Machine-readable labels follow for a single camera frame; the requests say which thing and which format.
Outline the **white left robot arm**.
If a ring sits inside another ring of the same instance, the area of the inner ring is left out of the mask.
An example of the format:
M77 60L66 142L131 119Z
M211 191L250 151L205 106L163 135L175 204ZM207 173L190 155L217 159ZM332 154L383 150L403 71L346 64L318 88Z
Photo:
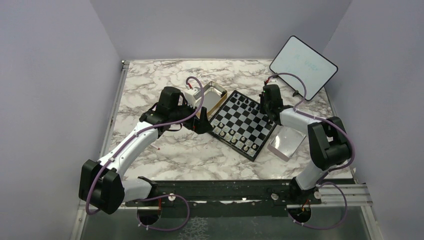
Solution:
M194 89L185 92L166 86L159 100L141 115L132 132L113 150L94 161L88 159L81 168L78 197L85 201L85 211L114 213L121 203L139 199L144 205L157 200L157 191L149 180L137 179L124 185L122 176L136 158L172 125L196 134L212 130L203 106L205 89L199 88L199 102L193 101Z

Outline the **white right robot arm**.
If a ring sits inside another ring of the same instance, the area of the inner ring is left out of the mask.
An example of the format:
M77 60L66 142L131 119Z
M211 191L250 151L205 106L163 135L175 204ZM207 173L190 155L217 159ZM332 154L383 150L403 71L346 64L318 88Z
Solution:
M301 173L289 183L289 199L300 204L315 190L316 185L334 166L352 159L354 150L349 143L339 117L309 116L285 105L280 87L267 84L260 93L260 112L277 125L292 128L308 137L311 160Z

